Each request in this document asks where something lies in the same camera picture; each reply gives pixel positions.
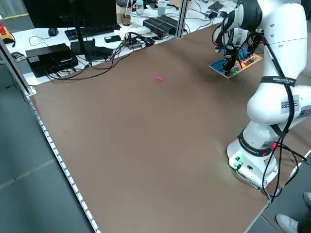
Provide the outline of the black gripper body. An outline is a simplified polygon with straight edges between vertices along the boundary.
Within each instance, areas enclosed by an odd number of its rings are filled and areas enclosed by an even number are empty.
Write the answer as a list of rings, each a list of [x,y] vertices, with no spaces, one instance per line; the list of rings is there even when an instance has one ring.
[[[248,47],[257,48],[260,44],[260,35],[251,35],[247,39]]]
[[[235,62],[238,61],[239,50],[225,50],[225,61],[226,62]]]

